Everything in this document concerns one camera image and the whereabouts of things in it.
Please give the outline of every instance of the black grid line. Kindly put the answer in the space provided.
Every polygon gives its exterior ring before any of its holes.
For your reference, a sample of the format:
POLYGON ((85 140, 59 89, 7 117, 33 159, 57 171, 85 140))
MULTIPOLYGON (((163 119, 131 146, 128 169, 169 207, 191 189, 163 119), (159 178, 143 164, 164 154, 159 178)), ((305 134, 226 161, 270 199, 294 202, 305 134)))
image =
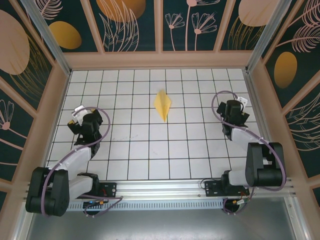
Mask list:
MULTIPOLYGON (((68 84, 68 89, 67 89, 67 91, 65 92, 65 99, 64 99, 63 106, 65 105, 65 102, 66 102, 66 97, 67 97, 67 94, 68 94, 68 91, 69 91, 69 87, 70 87, 72 75, 73 75, 73 72, 72 72, 71 77, 70 77, 70 82, 69 82, 69 84, 68 84)), ((85 81, 87 81, 87 77, 88 77, 88 72, 86 73, 85 81)), ((85 87, 86 87, 86 82, 84 82, 84 88, 83 88, 83 92, 82 92, 81 102, 82 102, 82 98, 83 98, 83 93, 85 92, 85 87)), ((56 137, 57 137, 57 132, 58 132, 58 129, 59 129, 59 123, 60 123, 60 120, 61 120, 61 116, 62 116, 62 111, 61 111, 61 113, 60 113, 59 121, 58 121, 58 126, 57 126, 56 131, 55 131, 55 134, 54 134, 54 139, 53 139, 53 142, 52 142, 52 148, 53 148, 53 145, 54 145, 55 143, 58 143, 58 142, 56 142, 56 137)), ((72 138, 71 149, 72 149, 72 147, 73 147, 73 145, 74 145, 74 141, 73 141, 74 138, 75 138, 75 135, 73 135, 73 138, 72 138)), ((52 148, 51 148, 51 152, 50 152, 50 155, 49 155, 49 158, 48 158, 49 160, 50 160, 50 158, 51 158, 52 148)))
MULTIPOLYGON (((229 159, 243 159, 243 158, 246 158, 245 156, 233 156, 233 157, 226 157, 226 156, 222 156, 222 157, 190 157, 191 160, 193 159, 226 159, 226 160, 229 160, 229 159)), ((188 159, 186 157, 175 157, 175 158, 171 158, 171 160, 181 160, 181 159, 188 159)), ((137 159, 132 159, 133 161, 145 161, 145 160, 148 160, 147 158, 137 158, 137 159)), ((158 161, 158 160, 164 160, 163 158, 153 158, 153 159, 150 159, 150 161, 158 161)), ((49 160, 48 162, 57 162, 58 160, 49 160)), ((97 161, 128 161, 128 159, 111 159, 111 160, 108 160, 108 159, 95 159, 93 160, 95 162, 97 161)))
MULTIPOLYGON (((198 70, 196 71, 196 77, 198 79, 198 88, 199 88, 199 93, 201 94, 201 91, 200 91, 200 85, 199 85, 199 78, 198 78, 198 70)), ((210 167, 210 175, 212 177, 212 170, 211 170, 211 163, 210 163, 210 155, 209 155, 209 146, 208 146, 208 139, 207 139, 207 130, 206 130, 206 124, 205 124, 205 116, 204 116, 204 110, 202 108, 202 100, 201 100, 201 97, 200 97, 200 105, 201 105, 201 113, 202 113, 202 119, 203 119, 203 128, 204 128, 204 135, 205 135, 205 143, 206 143, 206 150, 207 150, 207 153, 208 153, 208 161, 209 161, 209 167, 210 167)))
MULTIPOLYGON (((167 94, 167 70, 164 70, 164 78, 165 78, 165 94, 167 94)), ((166 134, 168 138, 168 163, 169 163, 169 179, 170 179, 170 145, 169 145, 169 123, 168 123, 168 115, 166 115, 166 134)))
MULTIPOLYGON (((116 108, 116 100, 117 100, 117 90, 118 90, 118 82, 116 83, 116 88, 115 88, 115 97, 114 97, 114 108, 116 108)), ((109 146, 109 155, 108 155, 108 165, 106 167, 106 175, 105 175, 105 179, 108 179, 108 171, 109 171, 109 162, 110 162, 110 153, 111 153, 111 143, 112 143, 112 133, 113 133, 113 124, 114 124, 114 120, 115 120, 115 112, 113 112, 113 116, 112 116, 112 127, 111 127, 111 133, 110 133, 110 146, 109 146)))
MULTIPOLYGON (((82 101, 83 101, 84 95, 85 95, 88 74, 89 74, 89 71, 86 72, 86 76, 85 76, 84 88, 83 88, 83 93, 82 93, 82 98, 81 98, 81 105, 82 105, 82 101)), ((76 135, 73 136, 72 146, 74 145, 74 142, 77 141, 77 140, 75 140, 75 137, 76 137, 76 135)), ((86 172, 88 172, 88 167, 89 167, 89 161, 86 163, 86 172)))
POLYGON ((183 83, 181 69, 180 69, 180 73, 181 73, 182 98, 183 98, 183 112, 184 112, 184 120, 185 120, 186 146, 188 148, 189 172, 190 172, 190 179, 191 179, 192 177, 191 177, 191 164, 190 164, 189 141, 188 141, 187 115, 186 115, 186 108, 185 108, 186 105, 185 105, 185 95, 184 95, 184 83, 183 83))
POLYGON ((132 98, 131 98, 131 118, 130 118, 130 128, 129 128, 129 149, 128 149, 128 169, 126 179, 129 179, 129 163, 130 163, 130 146, 131 146, 131 126, 132 126, 132 112, 134 111, 134 89, 135 89, 135 72, 133 71, 133 79, 132 79, 132 98))
POLYGON ((151 71, 149 70, 149 126, 148 126, 148 180, 150 179, 150 112, 151 112, 151 71))
MULTIPOLYGON (((204 81, 201 81, 200 82, 209 82, 209 81, 213 81, 213 80, 204 80, 204 81)), ((237 94, 247 94, 248 92, 245 91, 245 92, 237 92, 237 94)), ((170 95, 181 95, 182 93, 168 93, 170 95)), ((188 92, 188 93, 185 93, 185 94, 199 94, 199 92, 188 92)), ((201 94, 216 94, 216 92, 202 92, 201 94)), ((85 96, 98 96, 98 95, 101 95, 101 96, 115 96, 115 94, 88 94, 88 95, 85 95, 85 96)), ((124 93, 119 93, 117 94, 118 96, 121 96, 121 95, 131 95, 131 94, 124 94, 124 93)), ((156 93, 137 93, 137 94, 134 94, 134 95, 157 95, 156 93)), ((82 95, 81 94, 74 94, 74 95, 67 95, 68 97, 81 97, 82 95)))
MULTIPOLYGON (((225 140, 225 138, 197 138, 197 139, 188 139, 188 141, 206 141, 206 140, 225 140)), ((106 142, 119 142, 119 143, 128 143, 128 142, 146 142, 147 140, 107 140, 107 141, 101 141, 102 143, 106 142)), ((148 140, 149 142, 165 142, 168 141, 167 139, 161 139, 161 140, 148 140)), ((170 141, 187 141, 187 139, 172 139, 170 141)), ((71 143, 71 141, 55 141, 55 143, 71 143)))
MULTIPOLYGON (((232 85, 231 85, 231 80, 230 80, 230 77, 229 77, 229 72, 228 72, 228 70, 226 70, 226 72, 227 72, 227 74, 228 74, 229 84, 230 84, 231 91, 232 91, 232 85)), ((226 139, 226 137, 225 137, 224 141, 225 141, 226 152, 227 152, 227 154, 228 154, 230 170, 232 170, 232 169, 231 169, 231 161, 230 161, 230 155, 229 155, 229 149, 228 149, 228 144, 227 144, 227 139, 226 139)))

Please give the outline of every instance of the orange circle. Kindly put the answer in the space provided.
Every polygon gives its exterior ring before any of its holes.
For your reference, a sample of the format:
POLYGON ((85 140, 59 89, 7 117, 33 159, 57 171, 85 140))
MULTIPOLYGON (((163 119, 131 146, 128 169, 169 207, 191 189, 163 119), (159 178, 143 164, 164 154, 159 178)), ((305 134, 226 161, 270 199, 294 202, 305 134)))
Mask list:
POLYGON ((104 15, 115 22, 121 23, 130 21, 129 17, 125 17, 130 14, 129 10, 138 19, 146 9, 146 0, 96 0, 96 3, 104 15))

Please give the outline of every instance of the flower illustration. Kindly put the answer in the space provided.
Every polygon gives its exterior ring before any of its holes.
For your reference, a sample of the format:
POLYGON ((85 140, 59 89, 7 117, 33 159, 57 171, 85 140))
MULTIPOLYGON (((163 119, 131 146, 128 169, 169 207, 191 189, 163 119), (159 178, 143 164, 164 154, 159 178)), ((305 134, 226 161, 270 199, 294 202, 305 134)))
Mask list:
MULTIPOLYGON (((8 103, 6 105, 6 103, 3 99, 0 100, 0 130, 5 130, 5 131, 9 130, 9 131, 13 132, 14 134, 26 139, 27 138, 26 136, 14 131, 10 128, 10 122, 11 122, 13 114, 14 114, 14 109, 15 109, 15 105, 11 101, 8 101, 8 103)), ((0 138, 0 142, 7 144, 13 148, 19 149, 19 150, 23 149, 22 147, 17 146, 15 144, 8 142, 8 141, 1 139, 1 138, 0 138)))
POLYGON ((185 50, 188 51, 188 26, 189 26, 189 15, 190 8, 195 6, 205 6, 218 4, 220 0, 186 0, 186 4, 188 4, 188 12, 186 14, 186 27, 185 27, 185 50))
POLYGON ((177 28, 183 27, 185 25, 185 22, 183 21, 181 13, 179 13, 179 14, 174 13, 174 14, 172 14, 172 16, 170 15, 170 13, 168 13, 165 15, 165 20, 170 28, 171 43, 172 43, 173 51, 176 51, 174 39, 172 37, 172 29, 177 29, 177 28))
POLYGON ((217 30, 217 25, 214 25, 216 20, 214 18, 214 13, 202 14, 199 19, 199 13, 192 14, 192 25, 195 33, 194 50, 197 51, 197 37, 199 34, 212 33, 217 30))
POLYGON ((0 100, 0 129, 10 129, 10 121, 14 114, 14 109, 15 105, 12 102, 8 101, 6 106, 5 101, 3 99, 0 100))
POLYGON ((212 5, 212 4, 217 4, 219 3, 220 0, 186 0, 186 3, 190 7, 195 7, 197 5, 212 5))

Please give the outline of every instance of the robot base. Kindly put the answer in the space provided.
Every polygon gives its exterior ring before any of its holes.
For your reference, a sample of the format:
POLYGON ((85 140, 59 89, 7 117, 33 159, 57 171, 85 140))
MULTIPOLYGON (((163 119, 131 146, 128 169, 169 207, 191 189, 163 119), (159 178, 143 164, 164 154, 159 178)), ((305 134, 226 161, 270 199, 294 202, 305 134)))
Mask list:
MULTIPOLYGON (((96 191, 86 192, 84 195, 91 195, 97 197, 115 198, 117 193, 117 184, 115 182, 98 182, 96 191)), ((80 196, 78 199, 88 199, 88 197, 80 196)))
POLYGON ((241 193, 249 195, 249 189, 243 186, 231 185, 229 183, 229 170, 224 171, 221 180, 205 181, 205 195, 207 197, 240 197, 241 193))

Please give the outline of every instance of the gray floor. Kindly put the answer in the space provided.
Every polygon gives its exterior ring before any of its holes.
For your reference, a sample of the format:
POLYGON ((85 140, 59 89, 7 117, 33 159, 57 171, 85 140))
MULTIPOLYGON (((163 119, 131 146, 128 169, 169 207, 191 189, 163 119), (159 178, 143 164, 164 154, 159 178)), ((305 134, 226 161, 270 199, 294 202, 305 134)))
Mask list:
POLYGON ((221 209, 82 212, 33 217, 28 240, 294 240, 282 198, 253 199, 236 216, 221 209))

